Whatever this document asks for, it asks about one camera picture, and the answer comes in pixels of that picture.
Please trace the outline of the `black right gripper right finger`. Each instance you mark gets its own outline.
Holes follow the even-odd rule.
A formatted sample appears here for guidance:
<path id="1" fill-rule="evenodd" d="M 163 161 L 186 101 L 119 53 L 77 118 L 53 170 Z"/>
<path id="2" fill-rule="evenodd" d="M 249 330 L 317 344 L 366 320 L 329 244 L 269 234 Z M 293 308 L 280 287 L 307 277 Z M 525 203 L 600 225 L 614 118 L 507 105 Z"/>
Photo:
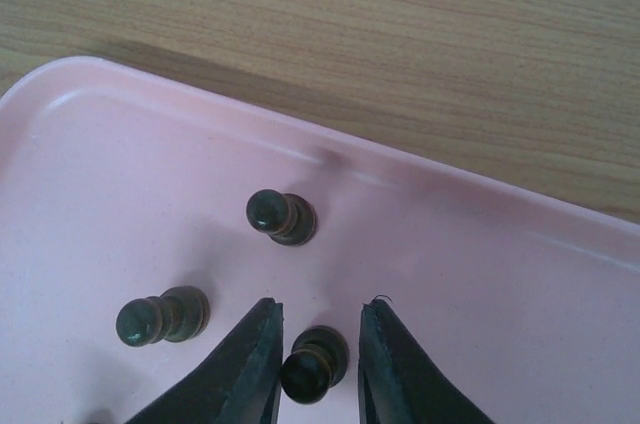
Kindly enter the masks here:
<path id="1" fill-rule="evenodd" d="M 362 423 L 489 423 L 438 369 L 391 306 L 363 306 L 359 331 Z"/>

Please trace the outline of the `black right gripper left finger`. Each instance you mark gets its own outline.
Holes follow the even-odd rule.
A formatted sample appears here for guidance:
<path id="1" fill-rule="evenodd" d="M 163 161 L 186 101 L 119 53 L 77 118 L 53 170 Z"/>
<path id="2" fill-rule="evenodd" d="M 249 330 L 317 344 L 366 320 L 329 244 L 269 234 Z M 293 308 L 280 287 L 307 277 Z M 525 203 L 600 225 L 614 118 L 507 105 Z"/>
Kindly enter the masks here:
<path id="1" fill-rule="evenodd" d="M 129 421 L 277 422 L 283 322 L 283 305 L 260 299 L 199 366 Z"/>

